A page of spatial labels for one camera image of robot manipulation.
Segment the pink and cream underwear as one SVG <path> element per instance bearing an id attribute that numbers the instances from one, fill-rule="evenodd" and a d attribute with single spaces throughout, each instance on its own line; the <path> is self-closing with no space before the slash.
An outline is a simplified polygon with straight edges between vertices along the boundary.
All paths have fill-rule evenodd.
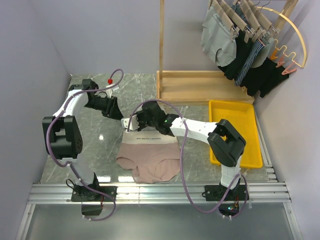
<path id="1" fill-rule="evenodd" d="M 178 139 L 158 131 L 124 131 L 116 162 L 136 183 L 170 181 L 180 172 Z"/>

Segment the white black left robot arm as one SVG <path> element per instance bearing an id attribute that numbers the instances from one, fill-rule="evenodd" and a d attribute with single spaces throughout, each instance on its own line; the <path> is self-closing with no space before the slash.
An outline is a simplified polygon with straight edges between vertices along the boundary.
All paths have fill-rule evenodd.
<path id="1" fill-rule="evenodd" d="M 84 79 L 81 84 L 70 86 L 66 100 L 53 116 L 43 118 L 42 129 L 47 153 L 59 167 L 70 169 L 75 188 L 81 189 L 89 201 L 96 201 L 101 195 L 99 181 L 81 157 L 83 138 L 77 116 L 83 108 L 100 111 L 109 119 L 123 118 L 112 90 L 101 90 L 92 79 Z"/>

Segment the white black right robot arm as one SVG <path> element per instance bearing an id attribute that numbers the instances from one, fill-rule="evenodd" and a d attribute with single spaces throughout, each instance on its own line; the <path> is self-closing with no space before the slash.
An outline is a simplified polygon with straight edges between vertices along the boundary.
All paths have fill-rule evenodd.
<path id="1" fill-rule="evenodd" d="M 238 194 L 240 162 L 247 143 L 228 120 L 203 122 L 187 119 L 181 113 L 165 113 L 157 101 L 149 100 L 134 113 L 130 123 L 132 130 L 140 131 L 146 127 L 155 128 L 162 135 L 188 137 L 208 144 L 221 164 L 221 196 L 231 200 Z"/>

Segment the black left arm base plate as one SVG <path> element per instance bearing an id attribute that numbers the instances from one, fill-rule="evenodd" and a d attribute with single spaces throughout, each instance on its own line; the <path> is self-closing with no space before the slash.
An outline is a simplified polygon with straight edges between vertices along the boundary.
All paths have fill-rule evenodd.
<path id="1" fill-rule="evenodd" d="M 71 195 L 72 202 L 112 202 L 116 199 L 117 186 L 100 186 L 98 191 L 110 196 L 96 193 L 84 186 L 76 186 Z"/>

